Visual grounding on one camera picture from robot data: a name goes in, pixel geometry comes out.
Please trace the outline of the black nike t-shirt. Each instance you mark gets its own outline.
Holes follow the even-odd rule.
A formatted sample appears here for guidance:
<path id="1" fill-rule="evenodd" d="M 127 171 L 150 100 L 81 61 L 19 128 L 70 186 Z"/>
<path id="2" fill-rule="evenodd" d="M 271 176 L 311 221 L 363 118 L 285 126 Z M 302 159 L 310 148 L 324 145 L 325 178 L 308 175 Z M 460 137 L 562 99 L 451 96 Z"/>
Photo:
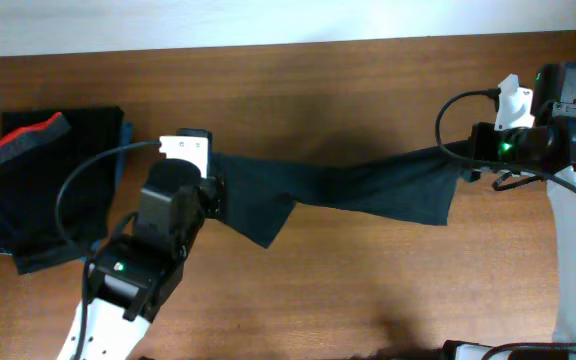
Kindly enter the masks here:
<path id="1" fill-rule="evenodd" d="M 457 182 L 476 180 L 437 147 L 346 167 L 215 154 L 211 169 L 224 180 L 223 223 L 263 248 L 298 203 L 445 226 Z"/>

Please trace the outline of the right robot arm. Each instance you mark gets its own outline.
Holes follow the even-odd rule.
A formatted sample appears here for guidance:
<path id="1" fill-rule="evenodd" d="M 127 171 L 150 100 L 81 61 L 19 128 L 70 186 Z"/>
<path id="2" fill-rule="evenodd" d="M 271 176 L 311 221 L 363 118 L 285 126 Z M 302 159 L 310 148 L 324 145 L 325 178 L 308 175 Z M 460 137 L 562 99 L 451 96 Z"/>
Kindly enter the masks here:
<path id="1" fill-rule="evenodd" d="M 549 342 L 497 346 L 448 341 L 445 359 L 576 359 L 576 63 L 542 66 L 533 88 L 515 74 L 484 91 L 496 119 L 473 126 L 466 154 L 440 150 L 474 178 L 498 174 L 493 188 L 511 190 L 533 181 L 546 184 L 557 235 L 558 313 Z"/>

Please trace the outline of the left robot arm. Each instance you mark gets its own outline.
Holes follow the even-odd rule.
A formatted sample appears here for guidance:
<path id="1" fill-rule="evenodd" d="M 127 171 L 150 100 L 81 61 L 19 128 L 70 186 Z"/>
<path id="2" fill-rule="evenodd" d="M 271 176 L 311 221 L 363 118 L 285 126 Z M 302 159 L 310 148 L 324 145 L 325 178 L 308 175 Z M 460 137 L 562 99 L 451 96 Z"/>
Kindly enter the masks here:
<path id="1" fill-rule="evenodd" d="M 205 160 L 152 165 L 139 206 L 86 265 L 83 290 L 62 359 L 126 359 L 183 278 L 208 218 L 220 214 L 223 185 Z"/>

